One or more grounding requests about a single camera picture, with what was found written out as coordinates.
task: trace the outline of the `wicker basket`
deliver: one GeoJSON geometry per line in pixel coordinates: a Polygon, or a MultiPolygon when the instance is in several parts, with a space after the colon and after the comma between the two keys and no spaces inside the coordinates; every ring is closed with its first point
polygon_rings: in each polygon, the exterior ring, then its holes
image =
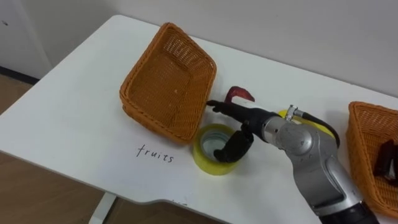
{"type": "Polygon", "coordinates": [[[365,201],[373,211],[398,218],[398,188],[373,176],[380,145],[389,139],[398,142],[398,111],[352,102],[346,137],[351,175],[365,201]]]}
{"type": "Polygon", "coordinates": [[[120,89],[123,110],[177,143],[193,141],[216,64],[187,34],[164,24],[120,89]]]}

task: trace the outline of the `black cable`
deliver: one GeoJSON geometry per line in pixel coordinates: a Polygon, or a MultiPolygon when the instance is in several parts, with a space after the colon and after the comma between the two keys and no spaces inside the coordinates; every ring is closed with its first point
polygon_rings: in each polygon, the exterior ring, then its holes
{"type": "Polygon", "coordinates": [[[326,122],[322,121],[321,119],[318,119],[318,118],[316,118],[316,117],[314,117],[314,116],[312,116],[312,115],[310,115],[309,113],[306,113],[306,112],[303,113],[302,118],[303,119],[307,119],[307,120],[312,121],[312,122],[315,122],[317,124],[320,124],[320,125],[326,127],[327,129],[329,129],[329,131],[335,136],[337,148],[340,147],[340,137],[337,134],[336,130],[332,126],[330,126],[328,123],[326,123],[326,122]]]}

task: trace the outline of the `dark object in basket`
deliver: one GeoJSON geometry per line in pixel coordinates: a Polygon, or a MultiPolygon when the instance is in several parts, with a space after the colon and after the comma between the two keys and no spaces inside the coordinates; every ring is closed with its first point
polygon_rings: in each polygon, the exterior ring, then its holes
{"type": "Polygon", "coordinates": [[[391,162],[396,155],[394,140],[390,139],[380,147],[377,161],[374,166],[373,175],[375,177],[384,177],[390,173],[391,162]]]}

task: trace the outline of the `white table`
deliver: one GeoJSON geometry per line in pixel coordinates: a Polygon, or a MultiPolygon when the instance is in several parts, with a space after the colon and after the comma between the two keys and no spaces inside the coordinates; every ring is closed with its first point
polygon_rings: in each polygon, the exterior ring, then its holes
{"type": "MultiPolygon", "coordinates": [[[[275,147],[257,139],[236,170],[214,177],[195,165],[190,147],[176,146],[126,116],[119,87],[158,28],[112,17],[0,116],[0,149],[111,193],[105,201],[112,194],[136,203],[168,201],[230,223],[319,223],[295,186],[290,161],[275,147]],[[174,159],[137,156],[143,145],[174,159]]],[[[223,100],[239,85],[270,111],[299,106],[339,132],[346,168],[348,103],[398,109],[397,98],[194,40],[217,63],[212,99],[223,100]]],[[[206,111],[203,123],[214,122],[236,125],[206,111]]]]}

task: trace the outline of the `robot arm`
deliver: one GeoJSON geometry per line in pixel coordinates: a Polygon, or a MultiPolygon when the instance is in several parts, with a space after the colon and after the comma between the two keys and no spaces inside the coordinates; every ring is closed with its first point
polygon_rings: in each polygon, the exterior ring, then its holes
{"type": "Polygon", "coordinates": [[[337,160],[338,137],[335,139],[308,124],[292,122],[295,112],[302,114],[297,108],[289,108],[284,119],[276,113],[232,103],[212,100],[208,105],[214,106],[214,112],[238,120],[261,140],[285,151],[292,161],[298,190],[323,224],[378,223],[337,160]]]}

